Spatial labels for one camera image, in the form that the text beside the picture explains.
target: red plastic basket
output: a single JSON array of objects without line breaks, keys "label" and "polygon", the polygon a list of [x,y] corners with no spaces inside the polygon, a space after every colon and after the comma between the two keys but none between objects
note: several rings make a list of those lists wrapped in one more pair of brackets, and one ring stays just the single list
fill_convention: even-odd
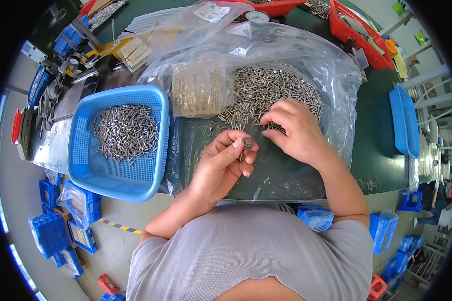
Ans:
[{"label": "red plastic basket", "polygon": [[279,17],[287,15],[292,9],[298,4],[305,3],[306,0],[273,0],[273,2],[263,3],[263,4],[253,4],[246,0],[224,0],[224,1],[234,1],[248,3],[255,10],[263,11],[267,13],[270,17]]},{"label": "red plastic basket", "polygon": [[[351,10],[347,9],[341,3],[336,0],[330,0],[330,30],[331,34],[340,39],[342,42],[346,42],[348,38],[356,39],[356,49],[363,48],[365,55],[367,57],[368,63],[376,69],[390,68],[393,70],[393,62],[390,54],[386,48],[386,44],[383,39],[378,35],[378,33],[373,30],[368,24],[366,24],[362,19],[360,19],[356,14],[352,13]],[[373,38],[373,41],[377,46],[385,51],[381,55],[373,45],[371,45],[365,38],[363,38],[358,32],[349,27],[345,22],[338,18],[338,14],[349,16],[355,19],[365,27],[368,34]]]}]

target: red plastic stool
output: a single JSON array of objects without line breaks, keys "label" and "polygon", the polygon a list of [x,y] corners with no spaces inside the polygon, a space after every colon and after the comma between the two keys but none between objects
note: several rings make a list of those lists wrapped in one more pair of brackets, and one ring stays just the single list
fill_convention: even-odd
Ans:
[{"label": "red plastic stool", "polygon": [[105,293],[111,296],[121,290],[121,288],[117,286],[107,274],[103,274],[101,277],[99,277],[97,284]]},{"label": "red plastic stool", "polygon": [[370,294],[368,295],[368,301],[377,301],[386,291],[386,283],[377,274],[373,274],[371,280]]}]

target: person in background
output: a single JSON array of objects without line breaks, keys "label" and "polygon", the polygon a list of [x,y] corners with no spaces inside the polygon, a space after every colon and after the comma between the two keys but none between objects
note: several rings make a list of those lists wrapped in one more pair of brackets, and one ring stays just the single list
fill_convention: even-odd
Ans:
[{"label": "person in background", "polygon": [[[307,105],[281,99],[260,124],[271,122],[286,134],[263,135],[318,170],[333,225],[313,232],[278,204],[217,206],[239,177],[253,173],[259,150],[248,134],[223,131],[205,148],[191,184],[145,226],[131,260],[128,301],[367,299],[373,240],[360,187]],[[253,141],[249,150],[245,138]]]},{"label": "person in background", "polygon": [[452,203],[452,187],[447,188],[444,182],[441,182],[438,186],[438,191],[434,193],[431,202],[429,199],[425,199],[425,203],[422,200],[422,209],[430,211],[433,216],[431,217],[422,217],[422,218],[414,218],[413,226],[415,227],[417,224],[430,224],[430,225],[438,225],[438,221],[440,220],[440,216],[442,215],[442,211],[445,214],[444,209],[447,208]]}]

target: gray knit top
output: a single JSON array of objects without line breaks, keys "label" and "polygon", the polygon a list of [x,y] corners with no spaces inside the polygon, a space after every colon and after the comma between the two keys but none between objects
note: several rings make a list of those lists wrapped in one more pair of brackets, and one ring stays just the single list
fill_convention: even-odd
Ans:
[{"label": "gray knit top", "polygon": [[373,240],[358,221],[317,234],[276,205],[222,205],[169,240],[144,240],[133,252],[127,300],[213,300],[269,276],[307,301],[366,300],[372,258]]}]

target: right hand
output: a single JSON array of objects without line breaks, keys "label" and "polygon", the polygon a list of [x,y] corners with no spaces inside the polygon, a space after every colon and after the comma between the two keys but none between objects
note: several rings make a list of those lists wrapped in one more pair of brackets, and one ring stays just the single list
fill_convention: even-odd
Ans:
[{"label": "right hand", "polygon": [[306,104],[292,98],[280,99],[263,115],[260,124],[270,122],[281,125],[286,135],[277,129],[267,129],[263,136],[298,161],[315,167],[321,161],[337,156]]}]

